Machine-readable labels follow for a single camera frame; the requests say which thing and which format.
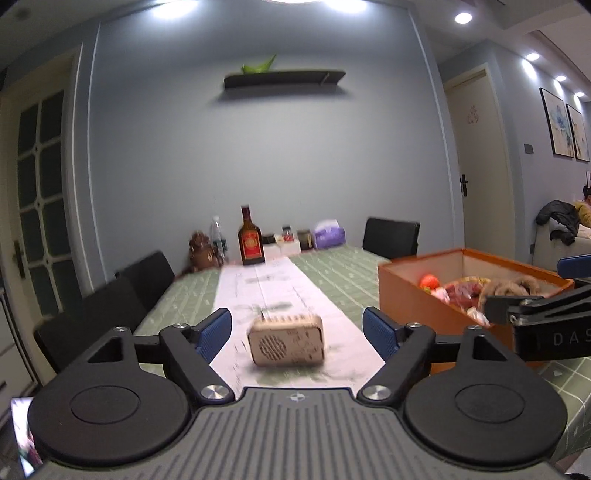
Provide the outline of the brown plush toy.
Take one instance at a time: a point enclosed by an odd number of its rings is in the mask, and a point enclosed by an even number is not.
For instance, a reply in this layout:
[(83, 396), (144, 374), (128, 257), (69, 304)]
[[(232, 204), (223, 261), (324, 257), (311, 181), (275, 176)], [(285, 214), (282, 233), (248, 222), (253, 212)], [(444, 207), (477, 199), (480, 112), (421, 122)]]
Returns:
[(538, 281), (528, 275), (515, 279), (492, 279), (482, 289), (479, 300), (493, 296), (536, 296), (541, 293)]

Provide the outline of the yellow snack packet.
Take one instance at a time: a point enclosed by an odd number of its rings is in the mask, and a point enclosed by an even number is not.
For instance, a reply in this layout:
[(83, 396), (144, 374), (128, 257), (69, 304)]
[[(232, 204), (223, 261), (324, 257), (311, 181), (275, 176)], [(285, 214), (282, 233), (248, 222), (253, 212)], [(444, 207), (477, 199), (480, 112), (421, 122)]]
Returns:
[(468, 311), (478, 306), (481, 292), (489, 283), (489, 278), (469, 276), (446, 284), (444, 289), (452, 306)]

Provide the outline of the orange crochet strawberry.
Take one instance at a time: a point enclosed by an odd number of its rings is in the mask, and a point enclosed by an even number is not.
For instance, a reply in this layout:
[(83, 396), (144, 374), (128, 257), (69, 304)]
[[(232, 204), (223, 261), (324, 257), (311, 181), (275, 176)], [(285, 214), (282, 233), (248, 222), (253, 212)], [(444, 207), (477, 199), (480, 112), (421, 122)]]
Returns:
[(422, 290), (424, 290), (428, 293), (431, 293), (431, 292), (439, 289), (441, 287), (441, 283), (440, 283), (440, 280), (435, 275), (426, 274), (420, 279), (419, 287)]

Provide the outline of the black chair far left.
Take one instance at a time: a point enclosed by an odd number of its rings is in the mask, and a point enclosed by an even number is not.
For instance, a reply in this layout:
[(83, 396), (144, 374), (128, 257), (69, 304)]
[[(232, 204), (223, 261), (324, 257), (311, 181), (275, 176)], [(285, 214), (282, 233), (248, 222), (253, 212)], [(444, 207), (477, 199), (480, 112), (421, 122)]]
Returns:
[(147, 312), (150, 312), (173, 283), (175, 275), (161, 251), (115, 272), (115, 277), (124, 277)]

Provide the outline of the beige interior door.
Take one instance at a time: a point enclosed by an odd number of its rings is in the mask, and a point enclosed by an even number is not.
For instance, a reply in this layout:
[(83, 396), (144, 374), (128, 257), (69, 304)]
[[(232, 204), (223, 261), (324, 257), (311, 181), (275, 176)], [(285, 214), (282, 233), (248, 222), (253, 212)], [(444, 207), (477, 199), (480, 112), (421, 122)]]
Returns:
[(505, 130), (486, 65), (445, 84), (454, 130), (465, 245), (515, 255), (514, 195)]

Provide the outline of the brown bear plush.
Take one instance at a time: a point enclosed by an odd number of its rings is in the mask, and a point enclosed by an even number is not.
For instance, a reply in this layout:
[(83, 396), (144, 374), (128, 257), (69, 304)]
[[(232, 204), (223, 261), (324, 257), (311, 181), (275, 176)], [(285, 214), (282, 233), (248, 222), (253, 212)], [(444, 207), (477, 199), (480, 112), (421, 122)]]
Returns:
[(211, 239), (209, 239), (204, 232), (193, 232), (188, 245), (188, 273), (197, 273), (212, 268), (221, 268), (221, 255), (219, 255), (218, 249), (212, 245)]

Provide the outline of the wooden speaker box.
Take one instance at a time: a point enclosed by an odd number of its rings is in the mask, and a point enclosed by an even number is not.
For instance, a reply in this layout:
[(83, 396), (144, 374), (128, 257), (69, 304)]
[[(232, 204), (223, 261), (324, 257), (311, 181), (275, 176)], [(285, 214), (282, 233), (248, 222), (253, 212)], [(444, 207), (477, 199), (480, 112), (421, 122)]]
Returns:
[(259, 367), (311, 366), (325, 361), (322, 318), (315, 314), (260, 316), (247, 332), (252, 361)]

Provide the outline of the framed picture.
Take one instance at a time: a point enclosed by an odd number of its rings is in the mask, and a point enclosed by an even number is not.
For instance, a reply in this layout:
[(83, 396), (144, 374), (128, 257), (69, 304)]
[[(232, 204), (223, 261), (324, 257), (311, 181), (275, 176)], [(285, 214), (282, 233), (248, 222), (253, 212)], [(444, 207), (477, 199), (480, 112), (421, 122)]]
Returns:
[(550, 91), (540, 89), (554, 155), (573, 158), (574, 143), (564, 101)]
[(579, 161), (589, 162), (589, 146), (583, 115), (580, 111), (569, 104), (566, 105), (566, 108), (573, 136), (575, 158)]

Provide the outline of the black chair near left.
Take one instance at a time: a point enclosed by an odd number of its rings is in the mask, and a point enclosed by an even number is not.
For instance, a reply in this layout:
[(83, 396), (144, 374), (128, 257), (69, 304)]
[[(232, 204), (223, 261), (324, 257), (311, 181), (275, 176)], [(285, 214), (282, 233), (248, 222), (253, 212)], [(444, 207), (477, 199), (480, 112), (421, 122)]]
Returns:
[(59, 374), (115, 327), (133, 332), (147, 315), (132, 284), (119, 277), (33, 331), (45, 359)]

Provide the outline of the purple tissue pack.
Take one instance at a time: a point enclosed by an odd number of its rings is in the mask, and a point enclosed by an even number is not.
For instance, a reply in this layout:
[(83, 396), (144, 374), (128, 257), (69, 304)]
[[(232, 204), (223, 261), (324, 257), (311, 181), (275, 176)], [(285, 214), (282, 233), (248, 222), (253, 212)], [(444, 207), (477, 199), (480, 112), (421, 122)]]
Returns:
[(322, 220), (314, 228), (315, 248), (325, 250), (346, 243), (346, 232), (335, 219)]

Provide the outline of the dark glass jar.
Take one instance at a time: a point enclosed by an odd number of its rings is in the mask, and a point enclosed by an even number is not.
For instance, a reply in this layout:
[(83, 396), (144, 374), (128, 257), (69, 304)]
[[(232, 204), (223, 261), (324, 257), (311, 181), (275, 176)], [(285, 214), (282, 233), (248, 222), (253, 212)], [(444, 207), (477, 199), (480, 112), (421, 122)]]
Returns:
[(298, 230), (297, 239), (300, 242), (301, 251), (308, 251), (315, 248), (314, 235), (310, 229)]

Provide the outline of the framed picture left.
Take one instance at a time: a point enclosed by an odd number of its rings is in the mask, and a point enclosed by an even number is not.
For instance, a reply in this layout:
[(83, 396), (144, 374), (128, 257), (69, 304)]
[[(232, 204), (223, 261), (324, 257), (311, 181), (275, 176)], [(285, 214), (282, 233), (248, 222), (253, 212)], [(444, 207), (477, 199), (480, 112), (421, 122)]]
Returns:
[(573, 158), (574, 143), (564, 101), (550, 91), (540, 89), (554, 155)]

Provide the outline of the white cabinet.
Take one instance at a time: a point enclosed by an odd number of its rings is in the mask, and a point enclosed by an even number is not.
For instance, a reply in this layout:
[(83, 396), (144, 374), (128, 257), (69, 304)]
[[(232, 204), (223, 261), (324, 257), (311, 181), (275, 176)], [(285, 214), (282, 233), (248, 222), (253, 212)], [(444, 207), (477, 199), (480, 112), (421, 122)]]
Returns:
[(10, 416), (12, 399), (31, 393), (37, 387), (37, 378), (17, 332), (4, 289), (1, 289), (0, 316), (0, 414), (1, 425), (4, 425)]

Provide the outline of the smartphone with lit screen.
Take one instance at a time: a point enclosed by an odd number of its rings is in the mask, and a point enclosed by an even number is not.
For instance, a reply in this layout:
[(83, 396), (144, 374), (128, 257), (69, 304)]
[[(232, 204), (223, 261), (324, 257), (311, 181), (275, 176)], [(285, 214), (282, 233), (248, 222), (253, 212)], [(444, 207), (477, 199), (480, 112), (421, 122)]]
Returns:
[(10, 404), (19, 461), (25, 478), (30, 477), (43, 464), (28, 421), (32, 400), (32, 397), (13, 398)]

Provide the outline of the glass panel door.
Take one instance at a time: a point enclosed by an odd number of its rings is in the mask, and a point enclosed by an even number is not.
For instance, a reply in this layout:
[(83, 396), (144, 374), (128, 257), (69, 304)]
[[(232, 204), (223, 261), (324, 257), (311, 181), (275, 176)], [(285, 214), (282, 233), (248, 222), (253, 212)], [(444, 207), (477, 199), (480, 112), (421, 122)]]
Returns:
[(1, 97), (1, 161), (16, 291), (33, 323), (79, 299), (68, 231), (65, 170), (72, 158), (80, 53), (34, 69)]

